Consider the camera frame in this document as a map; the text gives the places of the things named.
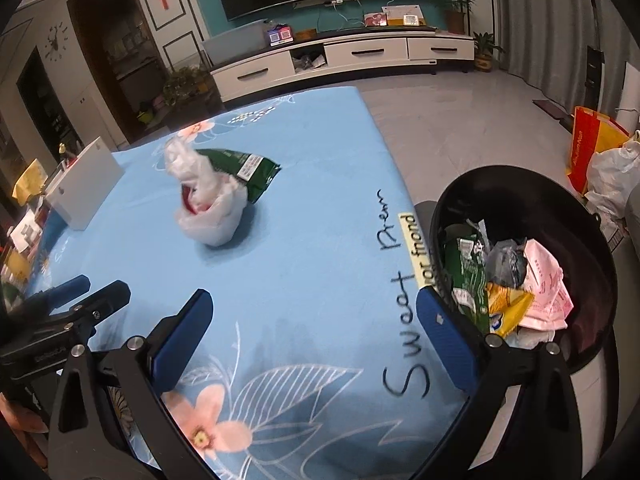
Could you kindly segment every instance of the drawer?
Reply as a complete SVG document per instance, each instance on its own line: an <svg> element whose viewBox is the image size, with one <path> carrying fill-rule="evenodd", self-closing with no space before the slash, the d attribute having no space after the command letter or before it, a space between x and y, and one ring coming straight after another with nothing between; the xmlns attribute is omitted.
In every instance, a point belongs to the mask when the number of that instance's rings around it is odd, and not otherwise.
<svg viewBox="0 0 640 480"><path fill-rule="evenodd" d="M330 68L409 59L405 38L328 44L324 52Z"/></svg>
<svg viewBox="0 0 640 480"><path fill-rule="evenodd" d="M472 40L408 38L409 59L473 59Z"/></svg>
<svg viewBox="0 0 640 480"><path fill-rule="evenodd" d="M220 72L214 72L222 100L263 90L277 84L279 79L295 75L289 52L276 52L244 62Z"/></svg>

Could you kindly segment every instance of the red object in bag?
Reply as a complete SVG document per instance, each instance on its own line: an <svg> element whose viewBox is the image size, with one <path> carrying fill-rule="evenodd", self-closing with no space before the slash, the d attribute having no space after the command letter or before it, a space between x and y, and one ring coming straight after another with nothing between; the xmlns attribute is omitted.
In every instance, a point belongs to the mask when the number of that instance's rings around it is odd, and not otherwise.
<svg viewBox="0 0 640 480"><path fill-rule="evenodd" d="M189 203L189 195L191 194L191 191L193 191L193 189L191 189L189 186L185 186L184 184L182 184L182 205L184 206L184 208L191 213L192 215L197 214L193 207L191 207L191 204Z"/></svg>
<svg viewBox="0 0 640 480"><path fill-rule="evenodd" d="M587 192L587 168L594 153L619 148L628 140L625 129L605 114L575 107L574 140L566 172L574 189L582 195Z"/></svg>

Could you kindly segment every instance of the white storage box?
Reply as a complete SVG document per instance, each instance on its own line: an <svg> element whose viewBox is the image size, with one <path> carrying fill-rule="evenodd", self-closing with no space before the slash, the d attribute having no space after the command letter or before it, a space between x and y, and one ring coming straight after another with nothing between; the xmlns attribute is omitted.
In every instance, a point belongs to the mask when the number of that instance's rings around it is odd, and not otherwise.
<svg viewBox="0 0 640 480"><path fill-rule="evenodd" d="M55 176L45 191L47 202L75 231L83 231L124 170L98 137L78 160Z"/></svg>
<svg viewBox="0 0 640 480"><path fill-rule="evenodd" d="M273 27L273 23L270 20L257 20L206 40L203 45L213 68L232 57L251 55L258 50L267 48L269 45L266 32L271 27Z"/></svg>

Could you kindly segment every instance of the human hand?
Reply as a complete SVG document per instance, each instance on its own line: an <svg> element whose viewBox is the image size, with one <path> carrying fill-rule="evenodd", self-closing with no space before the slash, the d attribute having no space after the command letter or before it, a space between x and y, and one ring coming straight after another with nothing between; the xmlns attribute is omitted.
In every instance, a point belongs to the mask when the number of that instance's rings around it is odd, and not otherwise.
<svg viewBox="0 0 640 480"><path fill-rule="evenodd" d="M47 457L38 447L30 433L46 433L49 431L42 419L31 410L9 402L0 394L0 413L4 420L15 433L16 438L22 443L33 461L41 468L47 467Z"/></svg>

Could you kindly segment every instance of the white bag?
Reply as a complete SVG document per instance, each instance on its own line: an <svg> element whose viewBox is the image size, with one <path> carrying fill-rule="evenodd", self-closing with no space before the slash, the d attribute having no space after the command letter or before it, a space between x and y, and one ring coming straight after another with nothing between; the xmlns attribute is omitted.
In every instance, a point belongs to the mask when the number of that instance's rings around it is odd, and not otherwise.
<svg viewBox="0 0 640 480"><path fill-rule="evenodd" d="M628 140L621 148L594 153L587 181L589 202L612 218L624 217L626 201L640 184L640 142Z"/></svg>
<svg viewBox="0 0 640 480"><path fill-rule="evenodd" d="M192 150L183 140L172 137L164 146L167 173L193 189L188 211L184 203L175 220L189 238L213 247L233 237L246 206L246 187L226 173L213 170L209 159Z"/></svg>

